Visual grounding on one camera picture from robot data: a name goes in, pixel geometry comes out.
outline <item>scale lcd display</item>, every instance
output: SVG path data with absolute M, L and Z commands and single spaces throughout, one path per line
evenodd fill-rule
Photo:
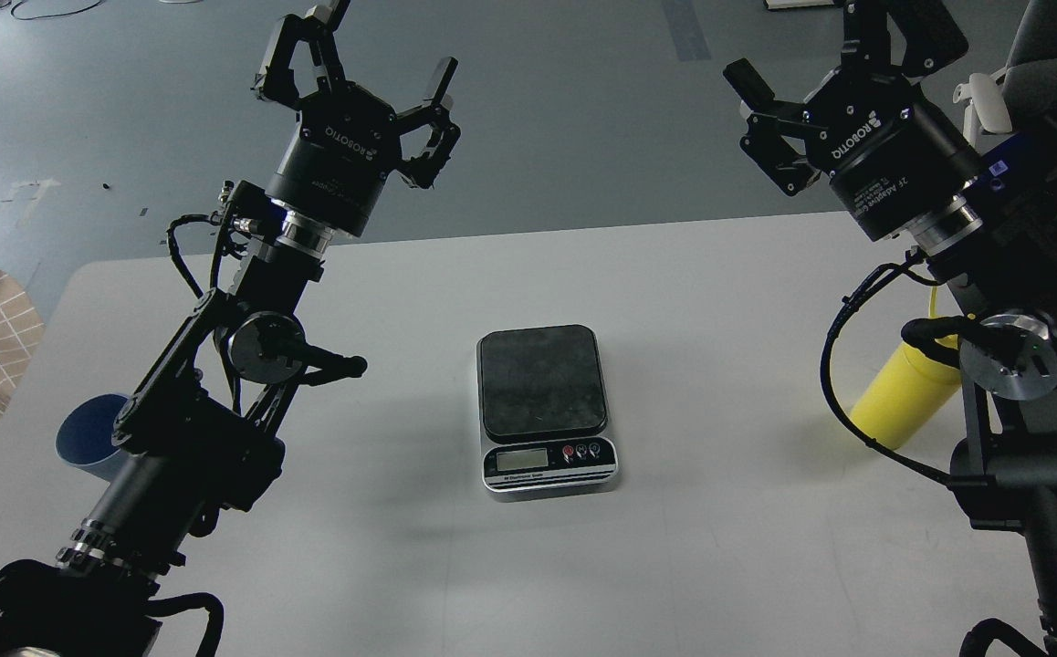
M 549 450 L 544 448 L 523 449 L 520 452 L 497 452 L 496 454 L 496 469 L 500 472 L 544 466 L 549 466 Z

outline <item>robotic arm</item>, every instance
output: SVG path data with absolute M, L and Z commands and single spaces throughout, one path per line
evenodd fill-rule
M 295 110 L 298 130 L 265 190 L 225 184 L 211 288 L 116 416 L 112 442 L 131 453 L 127 465 L 55 566 L 18 561 L 0 571 L 0 654 L 137 657 L 149 652 L 157 617 L 200 607 L 210 622 L 199 654 L 216 652 L 220 602 L 208 594 L 152 600 L 156 578 L 184 564 L 178 549 L 187 533 L 210 533 L 221 508 L 248 511 L 281 474 L 278 428 L 299 386 L 365 373 L 360 357 L 309 345 L 294 311 L 307 283 L 320 279 L 333 233 L 360 236 L 390 171 L 430 187 L 459 138 L 445 94 L 453 58 L 440 64 L 424 102 L 403 113 L 345 79 L 333 32 L 348 5 L 283 17 L 274 30 L 254 91 Z M 302 42 L 318 71 L 317 91 L 305 97 L 290 68 Z M 400 137 L 425 125 L 427 149 L 403 158 Z M 219 259 L 234 232 L 247 238 L 247 252 L 221 292 Z M 210 398 L 196 369 L 208 339 L 228 374 L 233 408 Z M 263 387 L 247 412 L 240 381 Z
M 949 284 L 963 317 L 904 333 L 962 373 L 967 437 L 941 481 L 972 527 L 1025 537 L 1057 656 L 1057 101 L 981 155 L 922 95 L 921 79 L 967 50 L 942 3 L 849 0 L 842 11 L 840 65 L 803 104 L 776 99 L 745 59 L 727 67 L 752 110 L 740 145 L 789 195 L 828 175 L 871 240 L 908 232 Z M 901 63 L 890 61 L 887 17 L 907 40 Z M 958 354 L 933 342 L 950 333 Z

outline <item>yellow cup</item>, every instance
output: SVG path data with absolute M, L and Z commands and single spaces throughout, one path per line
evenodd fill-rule
M 959 371 L 897 345 L 890 360 L 854 405 L 849 417 L 883 446 L 906 444 L 962 384 Z

